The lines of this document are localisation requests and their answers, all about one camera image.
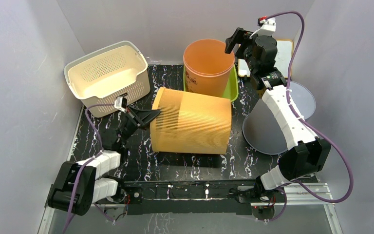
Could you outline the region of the orange plastic bucket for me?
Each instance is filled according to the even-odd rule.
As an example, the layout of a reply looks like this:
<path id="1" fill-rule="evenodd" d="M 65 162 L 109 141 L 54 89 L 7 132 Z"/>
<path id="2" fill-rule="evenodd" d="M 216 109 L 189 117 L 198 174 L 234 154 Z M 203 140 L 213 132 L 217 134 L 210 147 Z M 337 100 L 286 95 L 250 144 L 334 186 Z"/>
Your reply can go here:
<path id="1" fill-rule="evenodd" d="M 183 54 L 185 85 L 188 92 L 222 97 L 234 65 L 225 42 L 200 39 L 188 45 Z"/>

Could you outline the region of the yellow slatted waste basket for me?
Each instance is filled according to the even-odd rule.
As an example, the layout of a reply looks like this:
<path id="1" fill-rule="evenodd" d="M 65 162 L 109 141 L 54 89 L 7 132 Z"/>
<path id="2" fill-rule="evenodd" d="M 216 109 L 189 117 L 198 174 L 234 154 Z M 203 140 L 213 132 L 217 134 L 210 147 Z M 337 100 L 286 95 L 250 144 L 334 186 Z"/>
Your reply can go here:
<path id="1" fill-rule="evenodd" d="M 160 111 L 150 124 L 154 152 L 226 153 L 232 124 L 230 100 L 161 87 L 152 108 Z"/>

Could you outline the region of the cream perforated storage basket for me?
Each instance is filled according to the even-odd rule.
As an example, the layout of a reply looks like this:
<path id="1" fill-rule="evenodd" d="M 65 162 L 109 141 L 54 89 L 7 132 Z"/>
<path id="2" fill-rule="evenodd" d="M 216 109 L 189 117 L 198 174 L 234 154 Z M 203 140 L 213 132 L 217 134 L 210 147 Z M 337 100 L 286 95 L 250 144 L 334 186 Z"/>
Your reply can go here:
<path id="1" fill-rule="evenodd" d="M 94 117 L 115 112 L 112 104 L 118 96 L 132 104 L 150 93 L 147 61 L 127 40 L 68 63 L 64 76 L 73 95 Z"/>

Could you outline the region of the grey plastic bucket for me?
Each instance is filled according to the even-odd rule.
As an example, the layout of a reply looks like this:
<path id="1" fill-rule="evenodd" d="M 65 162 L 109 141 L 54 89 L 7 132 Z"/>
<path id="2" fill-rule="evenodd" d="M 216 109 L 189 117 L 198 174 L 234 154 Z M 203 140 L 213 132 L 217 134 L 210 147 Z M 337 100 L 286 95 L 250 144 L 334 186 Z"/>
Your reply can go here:
<path id="1" fill-rule="evenodd" d="M 291 81 L 291 98 L 300 113 L 307 120 L 316 109 L 313 94 L 303 85 Z M 256 151 L 267 155 L 278 155 L 287 151 L 285 137 L 273 114 L 262 101 L 258 100 L 253 110 L 244 119 L 242 132 L 245 140 Z"/>

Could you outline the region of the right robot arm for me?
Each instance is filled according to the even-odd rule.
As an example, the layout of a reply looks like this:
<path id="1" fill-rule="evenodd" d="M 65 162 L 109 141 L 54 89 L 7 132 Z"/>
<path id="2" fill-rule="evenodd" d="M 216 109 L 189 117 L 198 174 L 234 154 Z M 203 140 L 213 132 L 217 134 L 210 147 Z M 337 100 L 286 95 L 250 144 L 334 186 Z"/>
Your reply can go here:
<path id="1" fill-rule="evenodd" d="M 292 112 L 296 106 L 289 95 L 287 85 L 290 82 L 275 67 L 277 41 L 273 37 L 253 36 L 250 31 L 238 27 L 225 43 L 227 54 L 239 44 L 235 56 L 247 63 L 253 87 L 272 113 L 286 141 L 288 151 L 274 169 L 256 178 L 252 189 L 232 190 L 238 197 L 267 202 L 284 184 L 321 171 L 331 145 L 302 123 L 301 114 Z"/>

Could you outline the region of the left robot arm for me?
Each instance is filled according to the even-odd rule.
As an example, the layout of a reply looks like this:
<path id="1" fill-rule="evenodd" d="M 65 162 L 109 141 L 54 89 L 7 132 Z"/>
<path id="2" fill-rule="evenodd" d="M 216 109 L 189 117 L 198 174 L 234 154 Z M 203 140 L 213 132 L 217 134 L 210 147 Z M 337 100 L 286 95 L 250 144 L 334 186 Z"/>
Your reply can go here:
<path id="1" fill-rule="evenodd" d="M 101 150 L 81 161 L 65 161 L 51 185 L 47 205 L 65 211 L 68 216 L 82 216 L 90 207 L 105 198 L 114 203 L 122 202 L 126 190 L 117 178 L 107 172 L 117 169 L 129 155 L 128 139 L 138 130 L 146 129 L 161 113 L 160 110 L 119 108 L 121 121 L 117 129 L 96 132 Z"/>

